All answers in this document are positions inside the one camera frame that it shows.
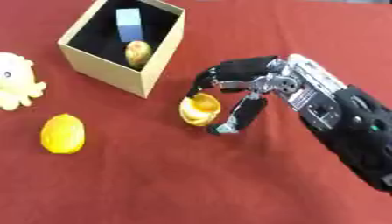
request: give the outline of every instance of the fabric surface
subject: fabric surface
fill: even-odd
[[[31,107],[0,112],[1,223],[392,222],[392,198],[355,177],[275,96],[238,136],[209,136],[178,115],[197,72],[289,53],[392,106],[389,5],[170,2],[187,9],[185,38],[148,100],[76,73],[56,46],[90,0],[0,2],[1,51],[34,61],[48,84]],[[243,95],[209,93],[220,97],[221,119]],[[61,113],[86,125],[77,154],[39,144],[46,119]]]

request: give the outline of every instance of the white plush octopus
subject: white plush octopus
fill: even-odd
[[[32,105],[29,97],[37,98],[46,88],[44,82],[35,83],[33,63],[22,56],[0,52],[0,108],[14,110],[20,104]]]

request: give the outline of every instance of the apple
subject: apple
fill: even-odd
[[[143,41],[132,41],[125,49],[125,58],[133,68],[141,69],[149,61],[152,50],[149,44]]]

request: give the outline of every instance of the robotic arm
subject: robotic arm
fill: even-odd
[[[278,95],[304,126],[373,188],[392,192],[392,113],[359,88],[346,86],[316,62],[298,54],[231,60],[199,74],[188,97],[218,86],[224,93],[248,91],[224,123],[209,133],[238,133]]]

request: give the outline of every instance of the open box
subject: open box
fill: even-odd
[[[141,71],[125,59],[116,10],[138,8],[154,53]],[[147,98],[184,34],[185,10],[159,0],[96,0],[58,41],[74,70]]]

